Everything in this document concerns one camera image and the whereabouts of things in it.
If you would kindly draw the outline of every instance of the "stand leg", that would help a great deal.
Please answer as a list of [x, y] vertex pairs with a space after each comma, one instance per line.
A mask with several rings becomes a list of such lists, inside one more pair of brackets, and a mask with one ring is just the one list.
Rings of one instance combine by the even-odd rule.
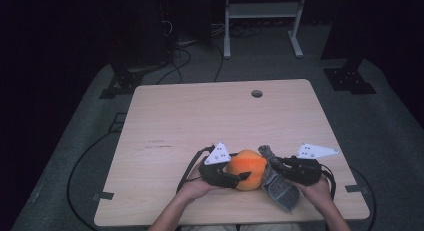
[[300, 0], [299, 5], [297, 6], [296, 18], [294, 20], [293, 31], [289, 31], [290, 42], [293, 46], [294, 53], [296, 58], [303, 58], [303, 52], [300, 48], [299, 42], [297, 41], [296, 34], [299, 29], [300, 19], [302, 17], [303, 7], [305, 6], [305, 0]]
[[225, 35], [224, 35], [224, 58], [231, 58], [230, 44], [230, 0], [225, 1]]

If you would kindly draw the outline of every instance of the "gray fabric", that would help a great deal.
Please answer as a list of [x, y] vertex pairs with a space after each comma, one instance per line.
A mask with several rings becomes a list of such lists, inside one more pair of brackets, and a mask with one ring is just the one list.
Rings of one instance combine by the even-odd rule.
[[265, 190], [277, 204], [291, 212], [299, 201], [299, 190], [295, 186], [287, 183], [281, 174], [271, 168], [270, 160], [275, 158], [275, 154], [271, 151], [269, 146], [263, 145], [259, 147], [259, 153], [261, 153], [268, 162], [262, 180], [262, 189]]

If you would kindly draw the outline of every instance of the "black equipment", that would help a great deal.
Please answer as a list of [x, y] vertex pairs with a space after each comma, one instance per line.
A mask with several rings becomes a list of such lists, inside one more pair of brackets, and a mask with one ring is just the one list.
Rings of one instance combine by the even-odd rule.
[[[208, 151], [211, 153], [215, 149], [215, 146], [212, 145], [210, 147], [206, 147], [196, 153], [196, 155], [191, 160], [190, 164], [187, 167], [183, 177], [181, 178], [180, 183], [178, 184], [177, 192], [181, 189], [185, 182], [191, 181], [187, 180], [190, 171], [192, 170], [194, 164], [199, 159], [199, 157], [203, 154], [203, 152]], [[251, 172], [240, 173], [239, 175], [234, 175], [230, 173], [224, 172], [225, 166], [228, 162], [218, 163], [218, 164], [210, 164], [206, 165], [205, 160], [208, 156], [204, 157], [200, 166], [199, 171], [201, 178], [203, 181], [207, 182], [210, 185], [223, 187], [223, 188], [236, 188], [238, 183], [242, 180], [246, 180]]]
[[324, 174], [331, 182], [331, 197], [334, 199], [336, 193], [334, 175], [329, 168], [320, 164], [316, 159], [300, 159], [296, 156], [292, 156], [291, 158], [275, 157], [269, 159], [269, 163], [284, 178], [305, 186], [318, 183], [321, 174]]

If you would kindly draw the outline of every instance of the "black cable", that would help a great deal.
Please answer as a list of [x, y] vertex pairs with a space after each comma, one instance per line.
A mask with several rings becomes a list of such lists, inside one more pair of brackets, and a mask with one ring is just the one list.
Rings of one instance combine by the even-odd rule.
[[350, 165], [349, 165], [349, 168], [352, 169], [353, 171], [355, 171], [355, 173], [357, 173], [362, 178], [362, 180], [364, 180], [364, 182], [366, 183], [366, 185], [368, 186], [368, 189], [370, 191], [370, 194], [371, 194], [371, 197], [372, 197], [372, 202], [373, 202], [373, 210], [372, 210], [371, 222], [368, 225], [367, 230], [371, 231], [372, 228], [374, 227], [375, 220], [377, 218], [377, 199], [375, 198], [374, 190], [372, 189], [371, 184], [368, 182], [368, 180], [365, 178], [365, 176], [361, 172], [359, 172], [355, 167], [352, 167]]
[[118, 127], [116, 129], [113, 130], [109, 130], [106, 134], [104, 134], [102, 137], [100, 137], [99, 139], [97, 139], [93, 144], [91, 144], [83, 153], [82, 155], [78, 158], [77, 162], [74, 164], [74, 166], [72, 167], [72, 171], [71, 174], [69, 175], [68, 178], [68, 184], [66, 186], [66, 200], [68, 202], [69, 207], [71, 208], [72, 212], [74, 213], [74, 215], [78, 218], [78, 220], [80, 220], [85, 226], [87, 226], [90, 230], [96, 231], [97, 229], [92, 226], [90, 223], [88, 223], [87, 221], [85, 221], [79, 214], [78, 212], [75, 210], [74, 205], [72, 204], [71, 201], [71, 195], [70, 195], [70, 186], [71, 186], [71, 181], [72, 181], [72, 177], [74, 175], [74, 172], [76, 170], [76, 168], [78, 167], [79, 163], [81, 162], [81, 160], [85, 157], [85, 155], [94, 147], [96, 146], [100, 141], [102, 141], [103, 139], [105, 139], [106, 137], [108, 137], [110, 134], [112, 133], [120, 133], [117, 132], [118, 130], [121, 130], [122, 127]]
[[328, 180], [330, 180], [331, 182], [331, 189], [330, 189], [330, 194], [331, 194], [331, 199], [334, 200], [334, 196], [336, 195], [336, 181], [334, 180], [334, 174], [331, 171], [331, 169], [329, 169], [327, 166], [325, 166], [324, 164], [321, 164], [322, 167], [326, 168], [327, 170], [323, 170], [322, 173], [327, 177]]
[[175, 72], [175, 71], [178, 71], [178, 72], [180, 72], [180, 68], [182, 68], [182, 67], [184, 67], [185, 65], [187, 65], [189, 62], [190, 62], [190, 60], [191, 60], [191, 54], [190, 54], [190, 52], [188, 52], [188, 51], [186, 51], [186, 50], [184, 50], [184, 49], [176, 49], [176, 50], [179, 50], [179, 51], [182, 51], [182, 52], [184, 52], [184, 53], [186, 53], [187, 55], [188, 55], [188, 59], [187, 59], [187, 61], [185, 61], [181, 66], [179, 66], [179, 67], [175, 67], [175, 69], [173, 69], [173, 70], [171, 70], [171, 71], [169, 71], [168, 73], [166, 73], [164, 76], [162, 76], [162, 78], [160, 78], [159, 79], [159, 81], [156, 83], [156, 85], [158, 85], [160, 82], [162, 82], [162, 80], [163, 79], [165, 79], [168, 75], [170, 75], [171, 73], [173, 73], [173, 72]]
[[261, 27], [257, 27], [256, 29], [258, 29], [258, 31], [255, 31], [254, 28], [246, 28], [246, 27], [235, 26], [235, 27], [231, 28], [230, 36], [232, 38], [248, 39], [248, 38], [251, 38], [253, 36], [256, 36], [256, 35], [259, 35], [259, 34], [262, 33]]
[[215, 148], [215, 146], [212, 145], [211, 147], [206, 147], [202, 150], [197, 151], [196, 155], [194, 155], [193, 159], [188, 164], [188, 167], [187, 167], [186, 171], [184, 172], [183, 177], [181, 178], [180, 182], [178, 183], [176, 193], [178, 193], [178, 191], [180, 191], [180, 189], [183, 187], [184, 183], [187, 181], [188, 175], [190, 174], [191, 170], [193, 169], [194, 165], [196, 164], [196, 162], [200, 158], [200, 156], [203, 154], [203, 152], [208, 151], [209, 153], [211, 153], [214, 148]]
[[195, 181], [195, 180], [199, 180], [201, 178], [202, 177], [197, 177], [197, 178], [192, 178], [192, 179], [186, 179], [186, 182], [192, 182], [192, 181]]
[[174, 68], [177, 70], [177, 72], [178, 72], [178, 75], [179, 75], [179, 77], [180, 77], [180, 81], [179, 81], [179, 83], [181, 84], [181, 83], [184, 83], [184, 81], [183, 81], [183, 75], [181, 74], [181, 71], [180, 71], [180, 67], [177, 67], [177, 65], [175, 65], [175, 62], [174, 62], [174, 59], [172, 59], [171, 60], [171, 64], [172, 64], [172, 66], [174, 66]]
[[213, 81], [216, 82], [216, 80], [218, 79], [218, 75], [221, 72], [222, 64], [224, 63], [224, 54], [222, 53], [222, 50], [218, 47], [218, 45], [212, 44], [212, 46], [214, 46], [216, 49], [218, 49], [219, 54], [221, 55], [221, 63], [219, 64], [218, 71], [216, 72], [215, 78], [213, 79]]

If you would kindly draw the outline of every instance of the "wooden table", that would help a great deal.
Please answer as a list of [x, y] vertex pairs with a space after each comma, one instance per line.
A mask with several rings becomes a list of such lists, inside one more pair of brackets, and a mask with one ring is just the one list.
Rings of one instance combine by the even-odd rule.
[[[261, 92], [255, 98], [252, 91]], [[141, 86], [134, 93], [95, 223], [150, 225], [175, 194], [198, 150], [223, 142], [230, 153], [270, 145], [280, 157], [302, 143], [341, 151], [307, 80]], [[365, 219], [369, 209], [343, 152], [319, 159], [334, 173], [335, 203], [346, 219]], [[271, 223], [322, 220], [302, 195], [292, 214], [261, 189], [214, 190], [185, 211], [180, 224]]]

